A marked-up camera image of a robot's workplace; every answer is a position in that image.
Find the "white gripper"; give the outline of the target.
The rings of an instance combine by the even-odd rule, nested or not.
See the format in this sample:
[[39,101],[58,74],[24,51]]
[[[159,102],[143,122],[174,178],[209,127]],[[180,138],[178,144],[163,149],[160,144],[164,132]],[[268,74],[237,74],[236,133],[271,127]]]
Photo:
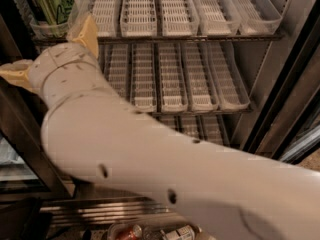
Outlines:
[[22,59],[1,65],[0,76],[11,85],[34,89],[48,108],[71,93],[106,87],[96,59],[98,27],[92,14],[78,17],[66,39],[74,43],[49,47],[34,62]]

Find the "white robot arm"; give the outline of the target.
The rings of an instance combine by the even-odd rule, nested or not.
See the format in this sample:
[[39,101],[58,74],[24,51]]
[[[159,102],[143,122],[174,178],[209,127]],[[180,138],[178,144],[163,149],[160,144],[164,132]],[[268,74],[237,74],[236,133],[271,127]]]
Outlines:
[[61,171],[149,197],[216,240],[320,240],[320,173],[178,133],[104,78],[84,14],[65,42],[0,68],[48,107],[41,142]]

